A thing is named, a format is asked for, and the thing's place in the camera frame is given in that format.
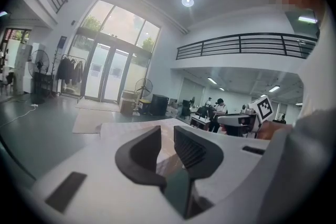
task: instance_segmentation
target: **electric fan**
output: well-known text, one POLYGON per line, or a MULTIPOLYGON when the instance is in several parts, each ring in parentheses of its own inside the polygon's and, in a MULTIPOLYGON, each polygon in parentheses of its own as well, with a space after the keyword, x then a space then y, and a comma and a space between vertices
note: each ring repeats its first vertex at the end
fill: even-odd
POLYGON ((30 56, 28 70, 34 79, 34 94, 31 96, 33 104, 42 104, 44 99, 41 96, 42 73, 47 74, 49 69, 49 57, 43 50, 36 50, 30 56))
POLYGON ((152 90, 153 84, 149 79, 140 79, 135 84, 135 91, 140 94, 140 99, 149 95, 152 90))

